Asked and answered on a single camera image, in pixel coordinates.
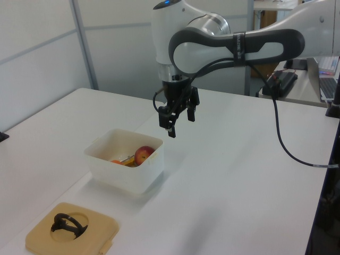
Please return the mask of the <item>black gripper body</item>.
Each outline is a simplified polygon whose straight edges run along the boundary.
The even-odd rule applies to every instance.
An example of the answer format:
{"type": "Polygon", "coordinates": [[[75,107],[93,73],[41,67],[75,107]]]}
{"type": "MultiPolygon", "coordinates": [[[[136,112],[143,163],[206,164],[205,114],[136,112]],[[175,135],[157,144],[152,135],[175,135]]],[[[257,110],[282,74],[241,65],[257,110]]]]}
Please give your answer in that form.
{"type": "Polygon", "coordinates": [[[162,82],[167,99],[165,113],[181,113],[186,109],[186,103],[191,94],[191,80],[162,82]]]}

